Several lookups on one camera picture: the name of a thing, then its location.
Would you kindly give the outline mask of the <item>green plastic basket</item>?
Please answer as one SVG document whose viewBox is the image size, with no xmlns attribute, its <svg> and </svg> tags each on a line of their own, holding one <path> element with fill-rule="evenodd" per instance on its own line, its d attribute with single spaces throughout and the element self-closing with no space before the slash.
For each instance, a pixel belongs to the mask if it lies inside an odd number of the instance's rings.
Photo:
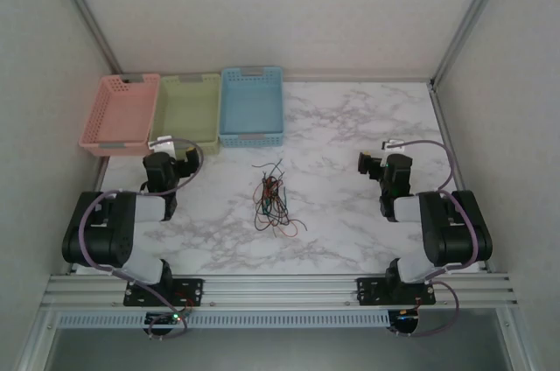
<svg viewBox="0 0 560 371">
<path fill-rule="evenodd" d="M 158 89 L 151 142 L 160 137 L 195 142 L 206 156 L 219 153 L 221 76 L 217 73 L 164 76 Z"/>
</svg>

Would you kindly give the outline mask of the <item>pink plastic basket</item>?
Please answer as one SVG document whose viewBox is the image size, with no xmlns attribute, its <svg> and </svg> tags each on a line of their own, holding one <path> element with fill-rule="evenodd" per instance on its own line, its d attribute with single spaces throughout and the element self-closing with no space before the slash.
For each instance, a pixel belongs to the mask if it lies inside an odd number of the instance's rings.
<svg viewBox="0 0 560 371">
<path fill-rule="evenodd" d="M 79 146 L 96 157 L 149 154 L 160 80 L 157 73 L 101 77 Z"/>
</svg>

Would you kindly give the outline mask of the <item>blue plastic basket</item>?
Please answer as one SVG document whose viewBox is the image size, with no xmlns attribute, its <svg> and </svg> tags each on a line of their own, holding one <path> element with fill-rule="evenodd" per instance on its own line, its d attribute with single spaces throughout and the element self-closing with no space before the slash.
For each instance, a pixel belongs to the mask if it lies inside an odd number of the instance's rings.
<svg viewBox="0 0 560 371">
<path fill-rule="evenodd" d="M 284 71 L 277 66 L 221 72 L 219 139 L 227 148 L 279 147 L 284 141 Z"/>
</svg>

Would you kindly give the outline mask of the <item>aluminium side frame bar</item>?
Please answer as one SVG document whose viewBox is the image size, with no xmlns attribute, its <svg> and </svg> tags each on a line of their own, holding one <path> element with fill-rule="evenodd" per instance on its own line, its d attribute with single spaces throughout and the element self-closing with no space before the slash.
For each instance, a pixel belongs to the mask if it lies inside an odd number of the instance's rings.
<svg viewBox="0 0 560 371">
<path fill-rule="evenodd" d="M 428 84 L 428 91 L 429 91 L 429 95 L 430 95 L 430 100 L 434 109 L 434 113 L 435 116 L 437 118 L 437 124 L 441 133 L 441 137 L 443 140 L 444 145 L 446 146 L 446 148 L 451 152 L 451 159 L 453 161 L 453 182 L 454 185 L 456 187 L 456 190 L 460 190 L 460 191 L 464 191 L 466 189 L 466 184 L 463 178 L 463 175 L 461 173 L 461 170 L 459 168 L 459 161 L 457 159 L 457 155 L 456 155 L 456 151 L 454 149 L 453 143 L 452 143 L 452 137 L 447 125 L 447 122 L 445 120 L 445 115 L 444 112 L 441 108 L 441 104 L 440 101 L 438 99 L 438 94 L 435 90 L 435 88 L 429 83 Z"/>
<path fill-rule="evenodd" d="M 100 157 L 97 165 L 97 171 L 94 179 L 93 190 L 99 192 L 102 188 L 102 183 L 109 165 L 109 157 Z"/>
</svg>

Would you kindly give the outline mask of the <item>aluminium rear frame bar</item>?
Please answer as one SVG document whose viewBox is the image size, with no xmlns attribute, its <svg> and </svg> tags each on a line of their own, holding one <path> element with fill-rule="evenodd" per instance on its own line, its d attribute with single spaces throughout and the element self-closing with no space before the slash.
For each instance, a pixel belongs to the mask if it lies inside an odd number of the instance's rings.
<svg viewBox="0 0 560 371">
<path fill-rule="evenodd" d="M 318 75 L 288 75 L 283 78 L 286 82 L 356 82 L 356 83 L 429 83 L 430 78 L 424 77 L 371 77 L 371 76 L 318 76 Z"/>
</svg>

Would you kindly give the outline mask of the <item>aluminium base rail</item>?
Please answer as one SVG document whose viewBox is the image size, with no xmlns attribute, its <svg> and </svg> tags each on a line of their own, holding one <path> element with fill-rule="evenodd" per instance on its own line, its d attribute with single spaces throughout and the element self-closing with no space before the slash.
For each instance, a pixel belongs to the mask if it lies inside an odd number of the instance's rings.
<svg viewBox="0 0 560 371">
<path fill-rule="evenodd" d="M 350 310 L 381 308 L 360 305 L 359 278 L 377 275 L 209 275 L 185 276 L 204 281 L 199 307 L 210 310 Z M 52 276 L 40 307 L 43 310 L 124 309 L 127 284 L 111 276 Z M 501 273 L 443 275 L 433 286 L 434 304 L 429 308 L 450 308 L 455 300 L 463 308 L 515 306 L 517 297 L 509 276 Z"/>
</svg>

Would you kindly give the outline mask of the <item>aluminium frame post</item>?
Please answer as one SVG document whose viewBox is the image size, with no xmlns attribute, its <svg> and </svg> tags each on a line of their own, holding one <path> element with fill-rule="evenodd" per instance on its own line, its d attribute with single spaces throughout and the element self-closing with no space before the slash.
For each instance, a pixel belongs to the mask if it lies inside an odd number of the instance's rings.
<svg viewBox="0 0 560 371">
<path fill-rule="evenodd" d="M 91 11 L 87 0 L 71 0 L 74 8 L 87 28 L 102 58 L 107 64 L 112 74 L 122 74 L 123 69 L 111 49 L 101 27 L 99 26 L 94 13 Z"/>
<path fill-rule="evenodd" d="M 486 8 L 488 1 L 489 0 L 472 0 L 469 3 L 465 15 L 462 17 L 457 30 L 452 36 L 450 44 L 444 52 L 443 58 L 440 60 L 435 73 L 430 79 L 430 86 L 433 90 L 437 89 L 452 68 L 472 33 L 474 26 Z"/>
</svg>

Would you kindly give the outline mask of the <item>aluminium frame leg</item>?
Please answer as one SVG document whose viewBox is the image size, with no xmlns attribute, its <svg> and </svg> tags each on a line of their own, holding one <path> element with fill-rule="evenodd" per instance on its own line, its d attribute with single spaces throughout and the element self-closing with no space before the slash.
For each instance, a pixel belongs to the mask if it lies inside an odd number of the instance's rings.
<svg viewBox="0 0 560 371">
<path fill-rule="evenodd" d="M 46 371 L 60 315 L 52 309 L 39 310 L 17 364 L 16 371 Z"/>
<path fill-rule="evenodd" d="M 501 307 L 496 309 L 496 315 L 512 370 L 530 371 L 513 313 L 508 307 Z"/>
</svg>

